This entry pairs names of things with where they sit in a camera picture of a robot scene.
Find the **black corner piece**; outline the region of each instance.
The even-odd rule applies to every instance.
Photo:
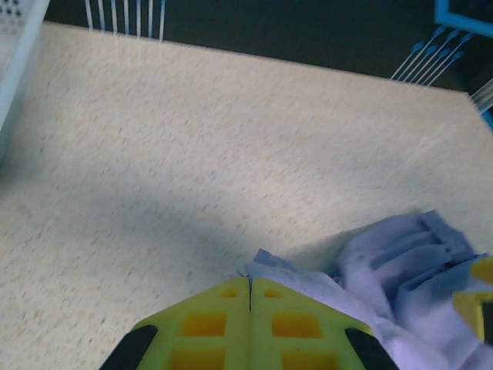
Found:
[[[152,325],[131,331],[123,337],[99,370],[136,370],[156,333],[157,328]]]
[[[366,370],[399,370],[375,337],[355,328],[346,329],[346,336]]]
[[[485,326],[485,343],[493,345],[493,302],[484,302],[483,325]]]

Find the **dark background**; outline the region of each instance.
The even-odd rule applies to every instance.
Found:
[[[110,1],[106,29],[112,31]],[[492,18],[471,2],[455,0],[454,10]],[[154,0],[153,36],[159,34],[159,0]],[[97,0],[91,0],[98,15]],[[143,35],[147,36],[147,0]],[[130,29],[136,34],[136,0],[129,1]],[[122,0],[117,0],[119,32]],[[84,0],[52,0],[46,19],[87,27]],[[99,20],[94,18],[95,28]],[[165,40],[203,45],[294,62],[391,77],[413,45],[438,27],[432,0],[167,0]],[[474,92],[493,76],[493,40],[475,36],[464,56],[434,86]]]

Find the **blue frame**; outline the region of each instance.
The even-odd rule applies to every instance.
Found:
[[[493,115],[489,111],[486,111],[481,115],[482,115],[483,119],[486,121],[486,124],[493,131]]]
[[[435,0],[434,20],[441,25],[493,39],[493,24],[449,11],[449,0]]]

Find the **crumpled cloth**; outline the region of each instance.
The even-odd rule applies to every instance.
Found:
[[[382,220],[351,240],[331,276],[260,249],[246,266],[367,323],[401,370],[492,370],[493,347],[454,310],[455,291],[493,291],[469,274],[487,254],[436,211]]]

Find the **floor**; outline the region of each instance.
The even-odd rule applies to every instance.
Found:
[[[0,174],[0,368],[98,368],[260,247],[437,208],[493,251],[493,140],[461,92],[46,24]]]

